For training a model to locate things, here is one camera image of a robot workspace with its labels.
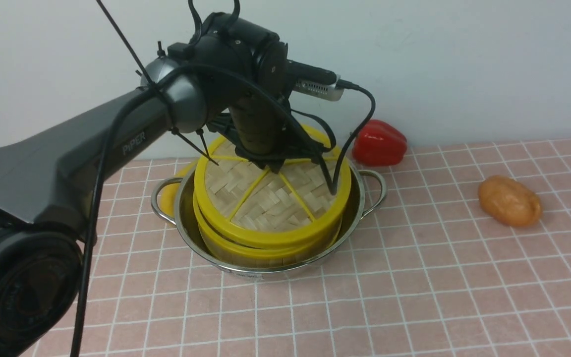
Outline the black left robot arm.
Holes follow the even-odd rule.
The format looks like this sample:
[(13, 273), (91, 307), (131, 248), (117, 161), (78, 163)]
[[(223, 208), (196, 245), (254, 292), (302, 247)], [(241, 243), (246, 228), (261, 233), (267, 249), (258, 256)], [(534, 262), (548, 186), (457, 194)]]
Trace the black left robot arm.
[(0, 357), (23, 354), (74, 302), (79, 354), (104, 182), (165, 132), (221, 133), (270, 169), (320, 160), (287, 100), (332, 100), (338, 75), (288, 59), (277, 33), (238, 15), (192, 9), (190, 41), (159, 47), (138, 88), (0, 147)]

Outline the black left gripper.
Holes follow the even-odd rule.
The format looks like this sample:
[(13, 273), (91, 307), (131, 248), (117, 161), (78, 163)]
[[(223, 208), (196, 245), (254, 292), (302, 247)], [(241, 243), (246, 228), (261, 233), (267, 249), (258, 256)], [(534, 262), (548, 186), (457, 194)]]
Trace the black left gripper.
[(258, 97), (243, 97), (206, 127), (233, 144), (237, 156), (275, 174), (286, 160), (311, 159), (313, 155), (288, 127), (283, 113)]

